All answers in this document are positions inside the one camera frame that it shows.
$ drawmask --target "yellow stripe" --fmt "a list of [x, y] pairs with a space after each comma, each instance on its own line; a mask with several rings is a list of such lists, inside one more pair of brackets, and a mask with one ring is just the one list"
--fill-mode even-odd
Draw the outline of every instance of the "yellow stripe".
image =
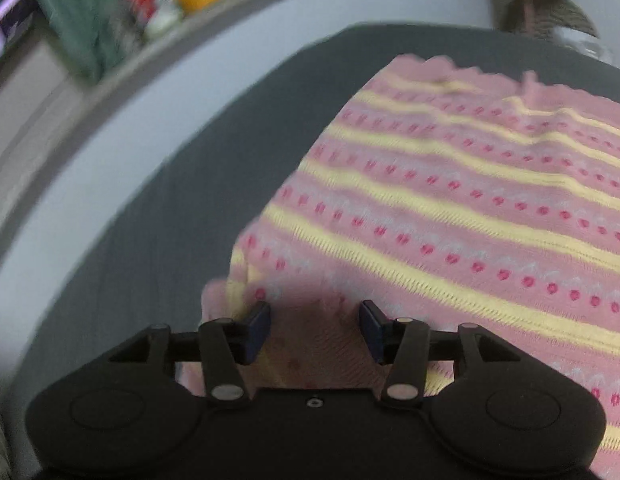
[[469, 207], [417, 194], [405, 187], [386, 186], [357, 171], [328, 168], [312, 159], [303, 160], [299, 171], [312, 175], [332, 189], [356, 190], [381, 204], [408, 209], [435, 222], [463, 227], [497, 240], [564, 254], [620, 274], [619, 254], [604, 251], [567, 235], [484, 216]]
[[429, 81], [410, 81], [392, 72], [383, 71], [379, 73], [382, 79], [388, 81], [394, 88], [399, 90], [421, 90], [433, 94], [450, 94], [453, 92], [478, 92], [476, 86], [464, 81], [452, 80], [441, 82]]
[[553, 116], [558, 113], [564, 113], [564, 114], [569, 115], [570, 117], [572, 117], [572, 119], [574, 119], [575, 121], [581, 124], [586, 124], [586, 126], [594, 126], [595, 128], [605, 130], [606, 132], [609, 132], [613, 135], [620, 137], [620, 128], [615, 128], [614, 126], [611, 126], [610, 124], [607, 124], [603, 121], [599, 121], [597, 119], [591, 119], [588, 117], [584, 117], [581, 114], [579, 114], [577, 111], [575, 111], [573, 108], [562, 107], [562, 108], [557, 108], [554, 111], [533, 110], [531, 108], [528, 108], [519, 96], [506, 97], [504, 101], [510, 101], [514, 103], [515, 107], [517, 108], [517, 111], [525, 115], [544, 117], [544, 116]]
[[[453, 383], [453, 378], [438, 370], [428, 370], [426, 378], [426, 395], [437, 395], [443, 388]], [[620, 428], [609, 424], [599, 446], [600, 450], [620, 453]]]
[[[476, 86], [465, 83], [464, 81], [452, 80], [445, 81], [442, 83], [424, 83], [421, 81], [410, 81], [404, 79], [394, 73], [390, 72], [381, 72], [381, 76], [386, 79], [388, 82], [392, 84], [393, 87], [399, 90], [421, 90], [427, 91], [434, 94], [446, 94], [450, 92], [458, 92], [458, 91], [469, 91], [473, 93], [482, 92], [481, 89]], [[613, 135], [620, 137], [620, 128], [615, 128], [610, 124], [605, 123], [604, 121], [599, 121], [597, 119], [591, 119], [588, 117], [582, 116], [573, 108], [562, 107], [557, 108], [556, 110], [535, 110], [533, 108], [528, 108], [526, 104], [523, 102], [523, 99], [519, 96], [509, 96], [503, 99], [504, 101], [510, 101], [515, 105], [517, 112], [527, 115], [527, 116], [539, 116], [539, 117], [551, 117], [560, 113], [567, 114], [575, 121], [586, 124], [587, 126], [593, 126], [595, 128], [599, 128], [606, 132], [609, 132]]]
[[418, 153], [419, 155], [437, 155], [449, 158], [470, 168], [476, 173], [494, 178], [504, 178], [530, 184], [533, 186], [556, 187], [565, 189], [575, 196], [589, 200], [610, 209], [620, 211], [620, 198], [607, 195], [602, 191], [592, 189], [579, 183], [573, 177], [560, 173], [540, 173], [538, 171], [522, 170], [512, 166], [505, 166], [490, 162], [477, 156], [468, 155], [445, 142], [431, 139], [409, 139], [407, 137], [385, 134], [382, 136], [331, 124], [325, 130], [328, 135], [336, 139], [356, 142], [367, 146], [376, 146], [386, 150], [396, 150], [404, 153]]
[[245, 267], [245, 254], [243, 250], [238, 246], [232, 248], [232, 255], [230, 256], [231, 267]]
[[363, 272], [401, 287], [411, 294], [445, 304], [470, 316], [498, 322], [523, 332], [556, 338], [594, 351], [620, 357], [620, 333], [579, 323], [502, 300], [472, 288], [449, 282], [378, 253], [365, 244], [327, 232], [304, 217], [270, 204], [263, 218], [330, 258], [358, 267]]
[[599, 449], [620, 453], [620, 428], [609, 424]]
[[360, 91], [353, 98], [357, 101], [364, 102], [383, 110], [390, 110], [399, 113], [429, 114], [434, 117], [439, 124], [464, 124], [466, 126], [472, 126], [477, 130], [483, 130], [485, 132], [496, 134], [503, 139], [516, 142], [517, 144], [522, 144], [523, 146], [534, 146], [541, 142], [558, 142], [564, 146], [568, 146], [575, 152], [581, 153], [581, 155], [600, 160], [601, 162], [605, 162], [610, 166], [620, 169], [620, 158], [610, 155], [609, 153], [584, 146], [580, 142], [561, 132], [546, 132], [539, 136], [531, 137], [515, 132], [514, 130], [501, 126], [500, 124], [487, 123], [486, 121], [462, 115], [445, 114], [438, 108], [425, 103], [402, 103], [369, 91]]
[[227, 280], [225, 283], [225, 303], [228, 316], [240, 319], [245, 310], [245, 283]]
[[448, 386], [454, 380], [452, 377], [441, 373], [439, 370], [429, 368], [426, 376], [426, 392], [425, 395], [437, 395], [443, 388]]
[[272, 364], [272, 361], [270, 361], [266, 350], [261, 350], [261, 352], [259, 352], [257, 362], [255, 364], [263, 366], [263, 369], [267, 374], [269, 374], [270, 379], [274, 381], [277, 388], [285, 388], [285, 381], [283, 380], [283, 377], [281, 377], [281, 374], [279, 374], [277, 367]]
[[263, 273], [258, 270], [254, 265], [248, 265], [248, 277], [246, 279], [246, 282], [248, 283], [255, 283], [255, 282], [259, 282], [260, 280], [263, 279]]

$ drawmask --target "white object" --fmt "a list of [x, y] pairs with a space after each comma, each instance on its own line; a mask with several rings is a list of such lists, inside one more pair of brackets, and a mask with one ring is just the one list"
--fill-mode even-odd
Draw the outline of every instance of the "white object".
[[612, 65], [612, 53], [599, 38], [595, 38], [580, 30], [569, 27], [554, 27], [552, 29], [554, 42], [573, 50], [584, 56], [593, 57], [608, 65]]
[[394, 400], [412, 400], [419, 396], [419, 390], [411, 384], [396, 383], [385, 391]]
[[156, 0], [155, 3], [157, 10], [143, 31], [145, 38], [150, 41], [164, 35], [170, 28], [182, 22], [185, 16], [177, 0]]

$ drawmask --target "monitor screen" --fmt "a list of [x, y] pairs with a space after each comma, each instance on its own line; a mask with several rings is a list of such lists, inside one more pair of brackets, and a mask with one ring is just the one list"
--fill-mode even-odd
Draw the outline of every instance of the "monitor screen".
[[36, 0], [0, 1], [0, 58], [29, 28], [38, 8]]

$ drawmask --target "dark gray surface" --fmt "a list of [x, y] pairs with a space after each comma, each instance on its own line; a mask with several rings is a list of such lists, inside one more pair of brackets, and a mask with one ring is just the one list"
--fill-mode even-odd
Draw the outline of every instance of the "dark gray surface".
[[192, 330], [200, 293], [227, 272], [239, 231], [347, 99], [398, 54], [445, 54], [520, 80], [535, 70], [620, 102], [620, 71], [537, 40], [417, 25], [349, 29], [286, 61], [169, 162], [114, 222], [43, 321], [4, 415], [16, 469], [36, 462], [23, 430], [39, 390], [146, 325]]

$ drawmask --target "blanket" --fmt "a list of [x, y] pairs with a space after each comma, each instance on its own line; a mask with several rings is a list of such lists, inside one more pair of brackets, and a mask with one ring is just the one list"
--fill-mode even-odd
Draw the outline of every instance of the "blanket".
[[[600, 400], [593, 470], [620, 479], [620, 104], [534, 73], [397, 57], [240, 234], [203, 320], [255, 300], [272, 304], [273, 326], [243, 370], [250, 388], [378, 391], [362, 300], [435, 330], [474, 322]], [[184, 369], [201, 393], [200, 370]], [[426, 393], [452, 380], [434, 363]]]

